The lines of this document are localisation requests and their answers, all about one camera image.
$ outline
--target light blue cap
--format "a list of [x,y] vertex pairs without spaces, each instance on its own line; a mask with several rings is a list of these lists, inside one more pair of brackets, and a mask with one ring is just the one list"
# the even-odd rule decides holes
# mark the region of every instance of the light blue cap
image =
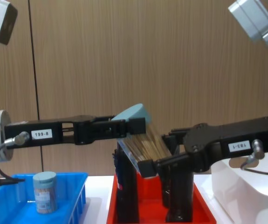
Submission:
[[151,117],[143,104],[136,104],[116,115],[112,120],[126,120],[133,118],[145,118],[146,123],[151,122]]
[[33,176],[34,188],[51,188],[56,184],[56,173],[51,171],[41,172]]

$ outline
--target wood panel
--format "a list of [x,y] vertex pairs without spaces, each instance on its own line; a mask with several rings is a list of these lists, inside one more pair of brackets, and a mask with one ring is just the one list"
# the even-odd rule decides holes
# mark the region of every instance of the wood panel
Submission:
[[[268,49],[232,0],[31,0],[42,119],[144,103],[161,133],[268,115]],[[44,167],[112,174],[115,141],[43,148]]]
[[[27,0],[12,0],[18,18],[10,43],[0,45],[0,110],[7,110],[12,122],[37,119],[34,69]],[[39,147],[16,149],[10,162],[0,164],[7,174],[41,171]]]

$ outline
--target blue tray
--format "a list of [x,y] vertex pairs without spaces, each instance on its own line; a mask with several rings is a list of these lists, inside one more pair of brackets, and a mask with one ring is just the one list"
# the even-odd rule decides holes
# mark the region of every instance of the blue tray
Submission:
[[25,182],[0,187],[0,224],[77,224],[83,211],[87,173],[57,173],[57,210],[36,212],[34,174],[14,175]]

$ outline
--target red tray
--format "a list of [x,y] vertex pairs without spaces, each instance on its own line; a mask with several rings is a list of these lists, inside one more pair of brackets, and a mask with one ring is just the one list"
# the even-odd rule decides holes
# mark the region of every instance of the red tray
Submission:
[[[168,209],[163,206],[161,194],[161,182],[159,177],[143,179],[137,174],[138,201],[139,201],[139,223],[165,223]],[[107,224],[117,224],[116,211],[117,179],[114,176],[113,190]],[[216,224],[212,213],[207,207],[204,199],[194,184],[193,198],[193,222],[194,224]]]

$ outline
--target white table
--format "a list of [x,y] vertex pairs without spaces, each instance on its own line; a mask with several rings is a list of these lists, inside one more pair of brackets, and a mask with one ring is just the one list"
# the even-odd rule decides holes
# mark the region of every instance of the white table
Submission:
[[[212,176],[195,175],[194,182],[218,224],[233,224],[213,196]],[[89,176],[85,183],[86,205],[81,224],[105,224],[110,205],[113,176]]]

